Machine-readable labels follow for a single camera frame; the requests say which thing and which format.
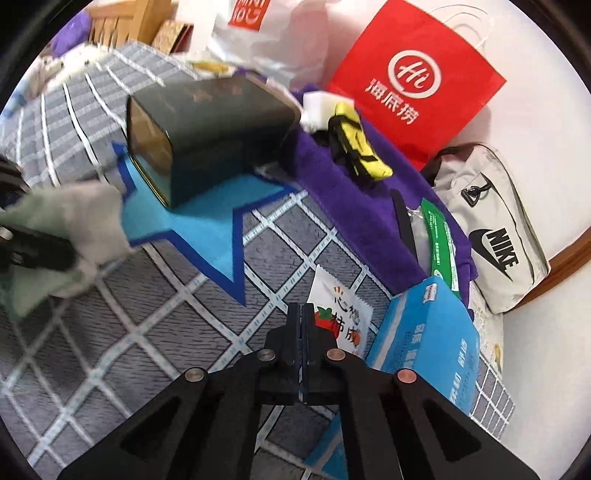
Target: beige nike bag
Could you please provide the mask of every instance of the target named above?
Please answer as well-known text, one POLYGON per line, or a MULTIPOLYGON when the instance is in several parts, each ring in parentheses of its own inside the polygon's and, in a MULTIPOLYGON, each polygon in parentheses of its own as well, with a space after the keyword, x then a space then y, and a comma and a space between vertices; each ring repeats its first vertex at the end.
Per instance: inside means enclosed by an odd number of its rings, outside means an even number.
POLYGON ((471 143, 439 152, 433 190, 472 244, 476 284, 492 313, 513 308, 550 272, 498 152, 471 143))

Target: purple cloth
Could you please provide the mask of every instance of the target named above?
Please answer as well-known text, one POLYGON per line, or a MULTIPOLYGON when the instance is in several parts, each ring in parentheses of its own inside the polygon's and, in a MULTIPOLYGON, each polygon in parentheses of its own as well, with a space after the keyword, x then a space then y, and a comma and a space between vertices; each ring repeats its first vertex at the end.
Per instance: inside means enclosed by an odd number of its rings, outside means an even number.
POLYGON ((78 12, 51 41, 54 57, 61 57, 75 46, 88 40, 92 20, 86 12, 78 12))
MULTIPOLYGON (((295 93, 316 90, 308 85, 295 93)), ((406 205, 416 209, 426 198, 446 217, 456 246, 460 295, 468 303, 469 281, 477 276, 472 247, 447 208, 404 156, 369 122, 362 121, 367 139, 394 175, 361 190, 342 166, 334 163, 330 150, 321 147, 301 128, 286 145, 282 166, 305 188, 333 221, 345 241, 393 294, 421 283, 426 277, 417 260, 400 240, 390 189, 397 189, 406 205)))

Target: nike swoosh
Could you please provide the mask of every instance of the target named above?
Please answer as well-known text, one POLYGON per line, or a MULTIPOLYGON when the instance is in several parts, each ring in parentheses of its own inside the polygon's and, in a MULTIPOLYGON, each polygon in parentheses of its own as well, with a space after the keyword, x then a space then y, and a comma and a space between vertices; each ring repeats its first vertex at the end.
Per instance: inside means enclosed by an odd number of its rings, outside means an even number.
POLYGON ((499 272, 501 272, 504 276, 506 276, 509 280, 511 277, 503 270, 499 262, 496 258, 488 251, 488 249, 482 243, 482 237, 490 232, 490 229, 480 228, 478 230, 471 231, 468 235, 468 240, 472 245, 472 249, 484 258, 488 263, 490 263, 493 267, 495 267, 499 272))

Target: blue felt star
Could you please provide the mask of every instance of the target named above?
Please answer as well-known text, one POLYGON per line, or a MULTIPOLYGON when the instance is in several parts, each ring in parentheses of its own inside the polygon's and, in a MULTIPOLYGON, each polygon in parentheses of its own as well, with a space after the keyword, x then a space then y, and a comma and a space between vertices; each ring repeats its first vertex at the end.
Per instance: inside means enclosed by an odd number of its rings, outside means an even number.
POLYGON ((240 175, 170 212, 158 201, 128 155, 119 160, 126 194, 122 226, 132 246, 166 239, 196 268, 241 304, 244 292, 242 215, 293 188, 240 175))

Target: green packaging strip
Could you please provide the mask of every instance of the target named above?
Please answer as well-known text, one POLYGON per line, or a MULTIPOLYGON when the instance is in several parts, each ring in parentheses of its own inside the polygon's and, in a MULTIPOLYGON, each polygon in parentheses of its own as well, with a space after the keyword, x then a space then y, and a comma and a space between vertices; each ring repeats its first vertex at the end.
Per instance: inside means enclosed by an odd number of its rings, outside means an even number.
POLYGON ((421 202, 425 224, 431 241, 431 274, 441 278, 460 298, 452 235, 441 211, 426 199, 421 202))

